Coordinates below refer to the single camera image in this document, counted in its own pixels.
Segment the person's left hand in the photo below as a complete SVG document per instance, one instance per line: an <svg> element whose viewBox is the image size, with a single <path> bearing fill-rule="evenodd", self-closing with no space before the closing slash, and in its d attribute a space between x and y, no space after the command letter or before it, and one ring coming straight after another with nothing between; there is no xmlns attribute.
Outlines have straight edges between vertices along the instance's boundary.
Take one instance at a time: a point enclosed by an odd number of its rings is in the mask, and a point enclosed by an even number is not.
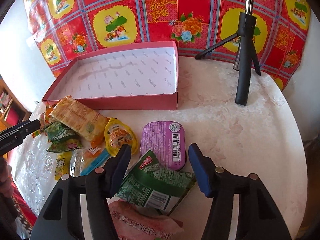
<svg viewBox="0 0 320 240"><path fill-rule="evenodd" d="M1 157L0 192L6 198L12 197L14 192L14 189L11 184L11 173L9 167L10 166L8 165L7 161L3 157Z"/></svg>

